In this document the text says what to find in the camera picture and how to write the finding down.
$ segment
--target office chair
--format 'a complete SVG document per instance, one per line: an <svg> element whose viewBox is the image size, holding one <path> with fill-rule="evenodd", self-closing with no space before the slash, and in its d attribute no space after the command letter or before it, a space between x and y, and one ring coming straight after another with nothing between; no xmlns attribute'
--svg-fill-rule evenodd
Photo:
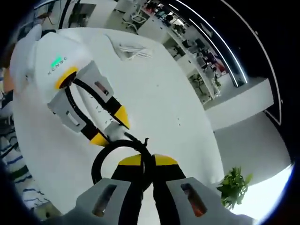
<svg viewBox="0 0 300 225"><path fill-rule="evenodd" d="M141 9L142 9L142 6L137 5L137 11L135 11L133 14L130 15L130 18L131 18L132 21L131 22L124 22L124 23L128 24L128 26L126 28L133 27L135 32L137 32L138 28L137 28L135 23L142 24L147 20L145 17L142 17L140 15Z"/></svg>

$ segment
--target floor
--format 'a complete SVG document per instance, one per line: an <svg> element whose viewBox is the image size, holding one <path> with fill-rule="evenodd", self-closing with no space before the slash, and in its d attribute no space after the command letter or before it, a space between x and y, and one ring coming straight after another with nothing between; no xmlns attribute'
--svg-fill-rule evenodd
<svg viewBox="0 0 300 225"><path fill-rule="evenodd" d="M122 19L123 15L124 15L123 13L120 13L118 11L113 11L106 22L105 28L136 34L136 32L131 28L128 29L126 28L128 24L124 23Z"/></svg>

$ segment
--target white tabletop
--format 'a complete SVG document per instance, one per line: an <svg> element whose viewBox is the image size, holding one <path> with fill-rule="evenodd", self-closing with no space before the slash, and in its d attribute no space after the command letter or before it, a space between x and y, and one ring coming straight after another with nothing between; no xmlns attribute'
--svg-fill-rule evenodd
<svg viewBox="0 0 300 225"><path fill-rule="evenodd" d="M114 96L127 109L130 133L140 140L150 138L150 153L171 156L187 177L195 177L203 184L224 177L217 142L204 109L184 73L161 44L116 30L72 28L61 32L72 33L90 49L100 72L112 85ZM128 41L151 48L153 56L121 61L102 34L113 42ZM98 112L94 99L84 93L81 99L73 85L71 91L88 117L101 128L108 125L107 115ZM82 134L62 125L42 104L33 84L14 95L13 110L20 149L29 171L47 198L62 213L68 212L78 195L93 185L91 166L102 148L89 145ZM111 176L117 163L133 154L136 152L129 149L112 152L103 164L102 174ZM158 223L150 187L145 192L139 224Z"/></svg>

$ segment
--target green plant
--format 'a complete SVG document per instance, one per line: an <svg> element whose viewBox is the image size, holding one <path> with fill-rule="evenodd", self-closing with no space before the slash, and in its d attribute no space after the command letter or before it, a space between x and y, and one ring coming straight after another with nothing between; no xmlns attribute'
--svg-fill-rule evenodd
<svg viewBox="0 0 300 225"><path fill-rule="evenodd" d="M216 83L216 86L219 88L221 87L221 84L220 82L218 81L217 77L215 77L215 83Z"/></svg>
<svg viewBox="0 0 300 225"><path fill-rule="evenodd" d="M232 168L224 177L220 186L217 187L222 193L222 204L228 209L233 209L236 203L238 205L242 203L244 195L248 191L248 184L253 177L253 175L250 174L244 180L240 172L240 167Z"/></svg>

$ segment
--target ceiling light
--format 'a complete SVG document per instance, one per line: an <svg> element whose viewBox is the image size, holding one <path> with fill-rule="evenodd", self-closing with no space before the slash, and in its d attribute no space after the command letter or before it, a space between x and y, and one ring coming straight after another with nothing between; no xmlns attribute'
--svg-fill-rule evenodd
<svg viewBox="0 0 300 225"><path fill-rule="evenodd" d="M177 9L176 7L172 6L171 4L169 4L169 6L173 7L174 9L176 9L177 11L179 11L179 9Z"/></svg>

